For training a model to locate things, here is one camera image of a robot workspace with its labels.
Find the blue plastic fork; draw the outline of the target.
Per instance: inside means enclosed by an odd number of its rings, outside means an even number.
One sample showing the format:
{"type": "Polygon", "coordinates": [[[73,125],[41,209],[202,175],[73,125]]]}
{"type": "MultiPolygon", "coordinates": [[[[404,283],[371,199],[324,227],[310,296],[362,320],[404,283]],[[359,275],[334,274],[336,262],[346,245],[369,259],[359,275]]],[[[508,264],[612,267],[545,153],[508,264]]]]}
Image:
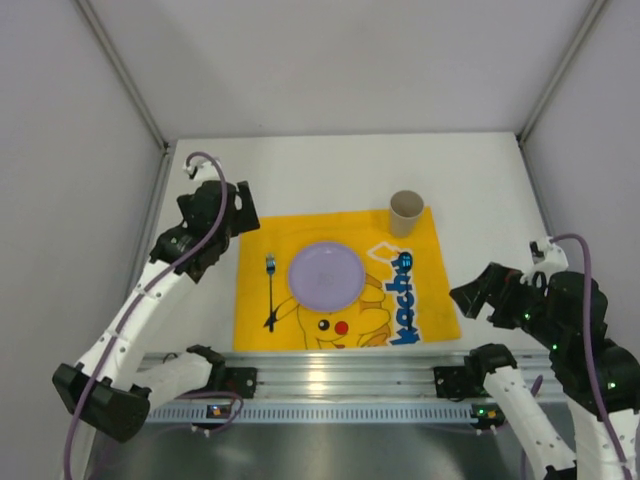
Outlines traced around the blue plastic fork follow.
{"type": "Polygon", "coordinates": [[[269,283],[269,316],[265,322],[265,326],[268,331],[272,333],[274,331],[274,324],[276,322],[276,313],[273,302],[273,277],[276,271],[276,261],[272,253],[268,253],[265,259],[266,273],[268,275],[269,283]]]}

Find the yellow pikachu cloth mat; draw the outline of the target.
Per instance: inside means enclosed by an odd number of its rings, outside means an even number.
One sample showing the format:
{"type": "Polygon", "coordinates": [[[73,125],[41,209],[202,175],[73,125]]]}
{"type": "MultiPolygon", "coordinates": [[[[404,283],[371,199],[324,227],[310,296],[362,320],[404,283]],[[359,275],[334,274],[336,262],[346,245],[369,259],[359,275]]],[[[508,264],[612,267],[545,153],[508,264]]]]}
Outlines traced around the yellow pikachu cloth mat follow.
{"type": "Polygon", "coordinates": [[[432,213],[426,209],[406,238],[390,232],[387,210],[266,217],[239,244],[234,347],[238,351],[293,351],[400,347],[459,339],[461,328],[432,213]],[[365,286],[349,307],[308,310],[293,298],[287,272],[294,256],[316,242],[353,249],[365,267],[365,286]],[[410,270],[398,260],[413,257],[410,270]],[[269,316],[265,259],[276,261],[274,331],[269,316]]]}

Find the purple plastic plate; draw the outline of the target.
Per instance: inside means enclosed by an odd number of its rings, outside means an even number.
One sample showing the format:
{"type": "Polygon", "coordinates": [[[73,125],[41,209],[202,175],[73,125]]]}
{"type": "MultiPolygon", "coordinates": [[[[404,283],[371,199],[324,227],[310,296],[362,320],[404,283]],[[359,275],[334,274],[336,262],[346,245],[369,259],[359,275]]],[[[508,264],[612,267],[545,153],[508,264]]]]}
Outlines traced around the purple plastic plate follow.
{"type": "Polygon", "coordinates": [[[338,242],[316,242],[302,248],[291,261],[288,287],[302,307],[333,313],[352,305],[365,286],[360,256],[338,242]]]}

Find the beige paper cup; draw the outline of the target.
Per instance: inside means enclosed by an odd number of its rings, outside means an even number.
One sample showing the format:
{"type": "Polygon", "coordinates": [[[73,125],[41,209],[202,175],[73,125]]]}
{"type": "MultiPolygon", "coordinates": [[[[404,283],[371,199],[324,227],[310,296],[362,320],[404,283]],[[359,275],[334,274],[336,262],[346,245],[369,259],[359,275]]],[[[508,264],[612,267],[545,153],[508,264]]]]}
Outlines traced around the beige paper cup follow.
{"type": "Polygon", "coordinates": [[[396,238],[408,237],[425,208],[423,198],[412,190],[394,193],[389,203],[390,232],[396,238]]]}

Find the blue metallic spoon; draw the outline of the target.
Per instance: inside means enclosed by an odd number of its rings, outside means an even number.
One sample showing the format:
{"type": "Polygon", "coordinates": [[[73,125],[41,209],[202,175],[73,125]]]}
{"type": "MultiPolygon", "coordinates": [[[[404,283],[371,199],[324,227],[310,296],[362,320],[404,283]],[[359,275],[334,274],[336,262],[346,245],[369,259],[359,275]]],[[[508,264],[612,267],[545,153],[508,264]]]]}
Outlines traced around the blue metallic spoon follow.
{"type": "Polygon", "coordinates": [[[409,252],[402,252],[398,260],[400,261],[400,265],[403,269],[410,270],[413,265],[413,257],[409,252]]]}

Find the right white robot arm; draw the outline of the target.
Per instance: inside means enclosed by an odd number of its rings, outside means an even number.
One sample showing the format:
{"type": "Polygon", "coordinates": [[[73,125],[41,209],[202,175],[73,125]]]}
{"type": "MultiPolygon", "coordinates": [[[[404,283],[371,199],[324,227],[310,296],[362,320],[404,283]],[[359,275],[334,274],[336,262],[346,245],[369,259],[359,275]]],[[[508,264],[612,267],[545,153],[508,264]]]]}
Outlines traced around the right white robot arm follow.
{"type": "Polygon", "coordinates": [[[578,272],[546,276],[491,263],[470,283],[451,290],[461,313],[520,329],[544,346],[566,397],[574,427],[569,447],[525,384],[503,344],[470,351],[465,367],[498,404],[537,479],[635,479],[639,427],[639,362],[607,338],[606,296],[578,272]]]}

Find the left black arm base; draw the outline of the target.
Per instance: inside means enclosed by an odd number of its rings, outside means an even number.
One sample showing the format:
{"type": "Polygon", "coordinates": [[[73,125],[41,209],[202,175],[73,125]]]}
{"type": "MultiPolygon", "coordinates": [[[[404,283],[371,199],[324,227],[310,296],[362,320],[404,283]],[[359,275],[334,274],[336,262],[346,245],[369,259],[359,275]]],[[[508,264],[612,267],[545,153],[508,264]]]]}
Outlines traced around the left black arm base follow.
{"type": "Polygon", "coordinates": [[[243,399],[254,397],[258,373],[256,368],[230,367],[226,364],[224,355],[202,345],[191,346],[186,352],[202,357],[211,367],[207,382],[202,387],[189,391],[189,394],[232,392],[243,399]]]}

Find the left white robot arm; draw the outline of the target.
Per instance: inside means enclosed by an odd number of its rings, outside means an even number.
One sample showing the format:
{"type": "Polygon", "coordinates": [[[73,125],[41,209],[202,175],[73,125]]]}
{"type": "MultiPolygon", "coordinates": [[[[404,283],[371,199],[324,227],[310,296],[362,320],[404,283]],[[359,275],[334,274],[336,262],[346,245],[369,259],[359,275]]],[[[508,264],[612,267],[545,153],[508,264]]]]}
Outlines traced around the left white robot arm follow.
{"type": "Polygon", "coordinates": [[[52,378],[70,414],[119,443],[132,439],[160,406],[196,391],[219,395],[225,383],[224,356],[202,345],[139,369],[152,337],[231,239],[260,227],[246,181],[205,181],[177,204],[181,222],[157,238],[112,323],[75,364],[60,364],[52,378]]]}

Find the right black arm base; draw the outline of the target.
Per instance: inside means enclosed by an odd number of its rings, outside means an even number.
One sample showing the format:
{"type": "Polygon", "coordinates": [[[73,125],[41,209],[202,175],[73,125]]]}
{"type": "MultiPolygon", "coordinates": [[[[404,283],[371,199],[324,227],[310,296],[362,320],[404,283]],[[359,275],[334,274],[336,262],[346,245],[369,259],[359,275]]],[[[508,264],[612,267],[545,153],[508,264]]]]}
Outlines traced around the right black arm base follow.
{"type": "Polygon", "coordinates": [[[511,351],[503,344],[486,344],[469,352],[461,366],[436,366],[433,368],[436,395],[454,402],[471,398],[488,398],[483,382],[489,373],[498,368],[517,367],[511,351]]]}

